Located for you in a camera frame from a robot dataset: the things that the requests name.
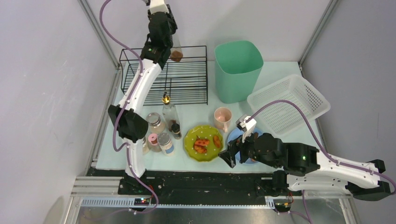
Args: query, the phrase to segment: pink mug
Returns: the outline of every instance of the pink mug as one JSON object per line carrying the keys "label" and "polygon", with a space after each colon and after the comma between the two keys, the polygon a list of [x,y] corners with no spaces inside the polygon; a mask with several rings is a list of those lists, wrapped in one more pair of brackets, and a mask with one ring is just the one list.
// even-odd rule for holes
{"label": "pink mug", "polygon": [[216,128],[223,130],[225,133],[228,132],[228,128],[231,124],[231,118],[233,114],[231,110],[226,107],[217,108],[214,112],[214,125]]}

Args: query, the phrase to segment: spice jar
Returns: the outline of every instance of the spice jar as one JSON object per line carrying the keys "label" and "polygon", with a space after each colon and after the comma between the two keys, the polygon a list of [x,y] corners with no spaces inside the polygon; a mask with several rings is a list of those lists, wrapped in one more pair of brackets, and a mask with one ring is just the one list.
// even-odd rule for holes
{"label": "spice jar", "polygon": [[142,141],[142,148],[143,148],[143,155],[144,155],[144,154],[147,154],[147,153],[150,151],[149,145],[148,145],[148,143],[147,143],[147,141],[146,141],[146,137],[143,138],[143,141]]}
{"label": "spice jar", "polygon": [[148,125],[150,125],[150,131],[154,134],[159,134],[164,131],[166,124],[162,121],[161,116],[158,113],[150,113],[146,117]]}
{"label": "spice jar", "polygon": [[159,153],[161,151],[161,147],[158,145],[157,138],[157,134],[151,134],[148,136],[148,142],[151,145],[151,151]]}
{"label": "spice jar", "polygon": [[173,147],[173,143],[170,140],[170,135],[167,133],[161,133],[158,135],[158,144],[160,145],[162,152],[167,155],[171,156],[175,153],[175,147]]}
{"label": "spice jar", "polygon": [[179,124],[172,124],[172,134],[175,139],[181,139],[182,133],[180,132],[180,125]]}

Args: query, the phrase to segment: food on plate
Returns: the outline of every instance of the food on plate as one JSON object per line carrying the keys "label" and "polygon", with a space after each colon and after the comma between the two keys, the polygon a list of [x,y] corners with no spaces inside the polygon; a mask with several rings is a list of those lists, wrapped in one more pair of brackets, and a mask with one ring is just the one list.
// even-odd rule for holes
{"label": "food on plate", "polygon": [[195,146],[201,146],[201,147],[205,147],[207,145],[209,145],[210,141],[208,139],[200,139],[197,136],[197,140],[195,141],[194,145]]}
{"label": "food on plate", "polygon": [[205,147],[194,145],[194,150],[198,153],[207,153],[208,150]]}
{"label": "food on plate", "polygon": [[220,138],[217,135],[213,136],[213,143],[217,148],[221,147],[221,142],[220,142]]}

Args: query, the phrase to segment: wire dish rack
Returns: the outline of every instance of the wire dish rack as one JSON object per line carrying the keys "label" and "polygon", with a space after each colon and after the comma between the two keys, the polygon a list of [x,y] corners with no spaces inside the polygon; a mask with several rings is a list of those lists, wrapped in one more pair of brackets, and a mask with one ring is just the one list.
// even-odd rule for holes
{"label": "wire dish rack", "polygon": [[[140,49],[133,49],[139,55]],[[168,60],[146,97],[144,105],[162,105],[164,92],[173,104],[208,104],[208,69],[206,46],[182,47],[180,62]],[[121,90],[125,94],[139,66],[136,56],[127,49],[120,55],[123,78]]]}

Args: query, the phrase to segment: oil bottle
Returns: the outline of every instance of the oil bottle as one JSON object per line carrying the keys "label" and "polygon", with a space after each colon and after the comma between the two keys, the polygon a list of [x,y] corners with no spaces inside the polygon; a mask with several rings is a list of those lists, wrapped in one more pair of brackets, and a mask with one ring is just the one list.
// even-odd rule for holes
{"label": "oil bottle", "polygon": [[170,102],[170,97],[166,95],[167,92],[163,94],[162,102],[163,102],[163,108],[162,108],[162,114],[163,118],[165,119],[166,126],[168,130],[175,135],[172,131],[172,125],[173,124],[178,124],[180,127],[180,120],[179,116],[177,115],[177,110],[176,106]]}

